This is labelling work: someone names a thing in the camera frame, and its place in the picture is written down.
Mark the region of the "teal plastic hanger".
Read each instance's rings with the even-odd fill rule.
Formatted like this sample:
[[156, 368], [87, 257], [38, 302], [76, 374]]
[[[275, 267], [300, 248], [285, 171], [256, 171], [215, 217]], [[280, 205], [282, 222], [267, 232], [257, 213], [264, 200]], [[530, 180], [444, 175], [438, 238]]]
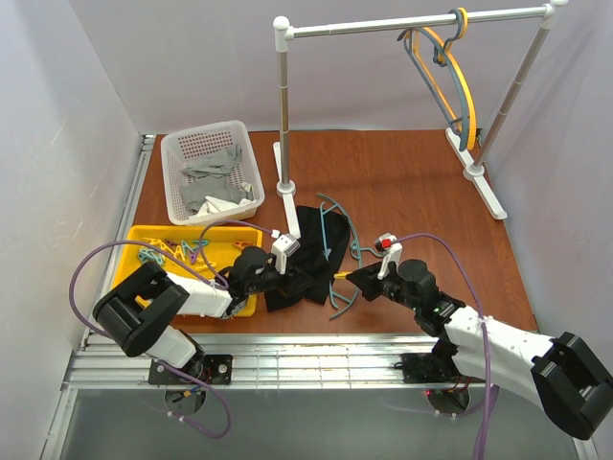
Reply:
[[[330, 196], [318, 193], [316, 195], [320, 200], [319, 204], [319, 216], [320, 216], [320, 225], [321, 225], [321, 236], [323, 242], [323, 253], [327, 261], [329, 261], [331, 254], [331, 246], [329, 245], [329, 238], [327, 236], [327, 227], [325, 224], [325, 217], [328, 214], [336, 214], [337, 212], [343, 216], [348, 225], [350, 232], [350, 240], [349, 240], [349, 251], [350, 256], [356, 261], [357, 267], [361, 268], [363, 266], [363, 253], [370, 253], [376, 258], [382, 259], [383, 255], [379, 252], [376, 252], [371, 247], [362, 246], [359, 236], [356, 232], [355, 226], [353, 225], [352, 219], [349, 214], [345, 210], [345, 208], [335, 199]], [[353, 289], [353, 294], [351, 297], [346, 297], [343, 294], [335, 291], [333, 288], [333, 283], [329, 282], [329, 301], [331, 306], [335, 309], [335, 313], [329, 317], [329, 320], [334, 320], [347, 312], [352, 305], [355, 303], [358, 297], [358, 288], [355, 287]]]

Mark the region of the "black underwear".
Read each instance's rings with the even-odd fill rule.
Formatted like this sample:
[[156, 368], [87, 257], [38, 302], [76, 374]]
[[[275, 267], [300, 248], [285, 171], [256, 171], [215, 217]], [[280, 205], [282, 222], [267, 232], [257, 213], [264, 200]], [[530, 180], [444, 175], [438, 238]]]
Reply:
[[344, 215], [327, 212], [321, 221], [318, 208], [298, 206], [297, 217], [301, 230], [300, 248], [289, 258], [288, 264], [301, 269], [311, 281], [308, 285], [266, 292], [268, 312], [290, 308], [302, 300], [324, 305], [329, 297], [329, 283], [349, 246], [351, 230]]

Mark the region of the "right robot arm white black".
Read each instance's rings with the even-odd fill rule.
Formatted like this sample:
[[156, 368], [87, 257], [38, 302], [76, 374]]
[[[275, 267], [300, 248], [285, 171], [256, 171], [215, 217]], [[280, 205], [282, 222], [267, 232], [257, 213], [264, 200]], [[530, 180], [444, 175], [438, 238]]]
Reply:
[[574, 333], [558, 337], [523, 331], [455, 299], [437, 286], [421, 260], [380, 264], [347, 274], [363, 297], [409, 308], [437, 338], [434, 353], [462, 376], [488, 381], [541, 409], [566, 434], [587, 440], [612, 410], [612, 376]]

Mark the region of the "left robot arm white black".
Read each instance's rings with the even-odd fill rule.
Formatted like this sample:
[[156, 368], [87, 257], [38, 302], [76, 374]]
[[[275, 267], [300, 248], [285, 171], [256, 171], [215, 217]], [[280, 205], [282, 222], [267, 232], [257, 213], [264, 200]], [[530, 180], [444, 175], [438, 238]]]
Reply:
[[204, 350], [171, 322], [177, 315], [227, 319], [242, 311], [252, 295], [274, 291], [295, 297], [315, 284], [301, 267], [281, 263], [281, 256], [246, 247], [221, 270], [226, 290], [146, 263], [106, 294], [93, 315], [126, 356], [148, 355], [179, 370], [183, 379], [208, 380]]

